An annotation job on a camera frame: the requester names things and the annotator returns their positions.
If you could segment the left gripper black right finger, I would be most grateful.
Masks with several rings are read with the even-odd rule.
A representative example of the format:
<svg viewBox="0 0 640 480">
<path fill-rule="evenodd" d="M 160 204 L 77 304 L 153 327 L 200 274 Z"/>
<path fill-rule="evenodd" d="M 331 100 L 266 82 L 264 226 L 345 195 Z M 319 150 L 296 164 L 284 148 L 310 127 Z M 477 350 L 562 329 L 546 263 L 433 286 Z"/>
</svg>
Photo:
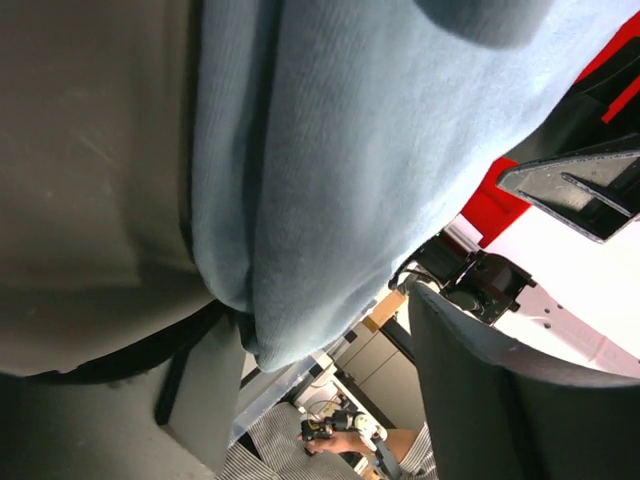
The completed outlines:
<svg viewBox="0 0 640 480">
<path fill-rule="evenodd" d="M 408 310 L 440 478 L 638 478 L 638 380 L 547 355 L 424 285 Z"/>
</svg>

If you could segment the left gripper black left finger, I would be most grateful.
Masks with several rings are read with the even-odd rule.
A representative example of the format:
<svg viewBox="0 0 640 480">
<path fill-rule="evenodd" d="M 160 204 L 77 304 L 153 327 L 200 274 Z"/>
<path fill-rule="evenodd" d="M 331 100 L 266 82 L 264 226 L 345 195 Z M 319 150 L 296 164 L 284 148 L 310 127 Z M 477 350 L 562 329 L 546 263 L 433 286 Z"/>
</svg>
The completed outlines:
<svg viewBox="0 0 640 480">
<path fill-rule="evenodd" d="M 213 302 L 67 374 L 1 379 L 5 479 L 210 479 L 222 468 L 244 352 Z"/>
</svg>

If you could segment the grey-blue polo shirt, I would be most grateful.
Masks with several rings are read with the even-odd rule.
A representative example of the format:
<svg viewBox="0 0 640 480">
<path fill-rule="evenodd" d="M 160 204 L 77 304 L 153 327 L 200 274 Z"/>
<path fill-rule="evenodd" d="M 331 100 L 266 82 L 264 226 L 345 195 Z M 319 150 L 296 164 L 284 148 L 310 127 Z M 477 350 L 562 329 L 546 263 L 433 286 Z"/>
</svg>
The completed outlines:
<svg viewBox="0 0 640 480">
<path fill-rule="evenodd" d="M 274 371 L 341 336 L 635 1 L 207 1 L 195 263 Z"/>
</svg>

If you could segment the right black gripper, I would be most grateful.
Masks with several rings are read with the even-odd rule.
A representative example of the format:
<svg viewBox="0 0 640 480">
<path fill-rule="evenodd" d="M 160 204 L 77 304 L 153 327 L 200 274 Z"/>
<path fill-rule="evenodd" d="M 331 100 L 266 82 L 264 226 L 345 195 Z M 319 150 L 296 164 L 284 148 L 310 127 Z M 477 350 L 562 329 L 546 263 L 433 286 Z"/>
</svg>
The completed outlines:
<svg viewBox="0 0 640 480">
<path fill-rule="evenodd" d="M 519 144 L 521 165 L 502 173 L 497 187 L 605 243 L 639 219 L 639 151 L 548 157 L 638 132 L 638 77 L 574 91 Z"/>
</svg>

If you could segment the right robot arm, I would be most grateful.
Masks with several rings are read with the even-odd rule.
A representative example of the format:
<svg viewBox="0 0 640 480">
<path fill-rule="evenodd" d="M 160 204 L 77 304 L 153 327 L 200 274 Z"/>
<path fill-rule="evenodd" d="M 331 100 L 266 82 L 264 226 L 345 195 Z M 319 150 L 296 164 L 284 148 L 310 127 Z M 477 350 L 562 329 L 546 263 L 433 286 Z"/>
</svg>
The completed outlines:
<svg viewBox="0 0 640 480">
<path fill-rule="evenodd" d="M 596 370 L 639 373 L 639 76 L 580 79 L 393 279 Z"/>
</svg>

